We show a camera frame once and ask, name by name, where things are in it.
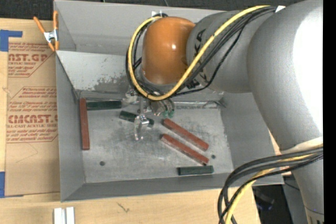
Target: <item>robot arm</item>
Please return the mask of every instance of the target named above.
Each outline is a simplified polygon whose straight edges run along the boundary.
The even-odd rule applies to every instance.
[[[148,27],[140,71],[144,83],[139,87],[149,91],[142,95],[160,101],[198,84],[215,91],[252,92],[281,150],[322,143],[323,0],[282,10],[262,6],[246,13],[218,13],[196,25],[172,20],[173,26],[160,28],[153,22]],[[159,39],[160,44],[153,45]],[[183,69],[189,73],[182,74]],[[323,160],[293,174],[308,220],[323,223]]]

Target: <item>red bar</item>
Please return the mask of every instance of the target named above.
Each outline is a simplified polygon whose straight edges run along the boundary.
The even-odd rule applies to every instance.
[[[186,139],[188,142],[197,146],[199,149],[206,151],[209,148],[209,144],[204,142],[202,139],[198,138],[196,135],[188,132],[186,129],[182,128],[170,119],[165,119],[163,121],[163,126],[178,134],[180,137]]]
[[[192,158],[193,160],[197,161],[198,163],[202,165],[206,165],[209,162],[209,159],[207,157],[194,151],[190,147],[186,146],[185,144],[182,144],[180,141],[172,138],[171,136],[167,134],[163,134],[163,136],[161,137],[161,141],[173,147],[174,149],[180,151],[184,155]]]
[[[80,115],[80,129],[82,135],[82,150],[87,151],[90,149],[90,137],[89,137],[89,122],[88,111],[86,108],[86,99],[79,99],[79,115]]]

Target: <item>dark green bar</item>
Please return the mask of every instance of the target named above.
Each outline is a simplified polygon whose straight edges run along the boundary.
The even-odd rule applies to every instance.
[[[106,110],[106,109],[120,109],[121,101],[98,101],[98,102],[87,102],[87,110]]]
[[[134,113],[127,112],[127,111],[121,111],[120,115],[119,115],[119,118],[122,119],[122,120],[129,121],[129,122],[134,122],[136,116],[137,115],[134,114]],[[154,120],[153,119],[148,119],[148,120],[149,120],[148,128],[153,127]]]
[[[212,165],[178,167],[177,172],[179,176],[212,174],[214,167]]]

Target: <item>cable bundle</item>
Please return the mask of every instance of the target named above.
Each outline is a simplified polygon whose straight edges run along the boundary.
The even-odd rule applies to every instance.
[[[229,224],[231,221],[233,224],[237,223],[233,216],[233,211],[246,189],[257,179],[302,168],[320,159],[323,159],[323,145],[305,151],[257,159],[238,167],[228,176],[218,197],[217,211],[219,224],[224,223],[223,217],[225,215],[225,224]],[[282,167],[285,168],[272,172],[274,169]],[[257,173],[251,179],[242,184],[229,201],[228,189],[230,185],[236,180],[255,172]],[[224,211],[222,211],[223,200],[226,206]]]

